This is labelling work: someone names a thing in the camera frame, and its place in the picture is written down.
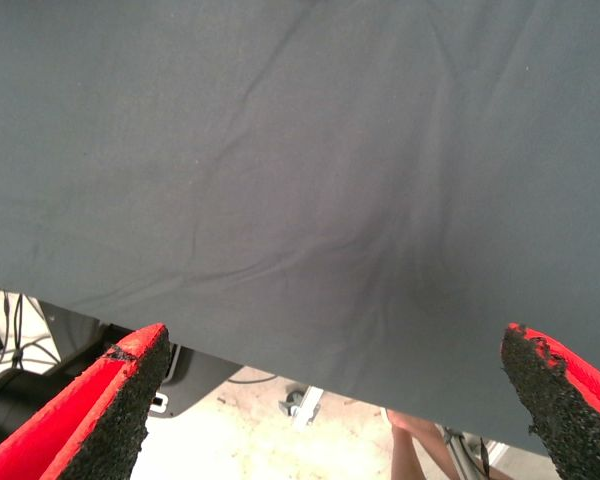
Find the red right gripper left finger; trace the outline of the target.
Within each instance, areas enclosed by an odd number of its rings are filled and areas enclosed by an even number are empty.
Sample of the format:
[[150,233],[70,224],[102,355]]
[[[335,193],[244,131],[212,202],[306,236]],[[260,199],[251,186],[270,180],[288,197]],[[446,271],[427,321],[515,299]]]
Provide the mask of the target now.
[[168,370],[156,323],[113,344],[0,444],[0,479],[127,479]]

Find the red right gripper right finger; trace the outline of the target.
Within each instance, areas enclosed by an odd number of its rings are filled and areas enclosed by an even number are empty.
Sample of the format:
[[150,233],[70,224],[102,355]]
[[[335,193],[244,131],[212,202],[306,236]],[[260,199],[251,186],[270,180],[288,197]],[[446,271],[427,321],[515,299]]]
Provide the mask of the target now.
[[511,323],[501,361],[531,433],[562,479],[600,479],[600,370],[547,334]]

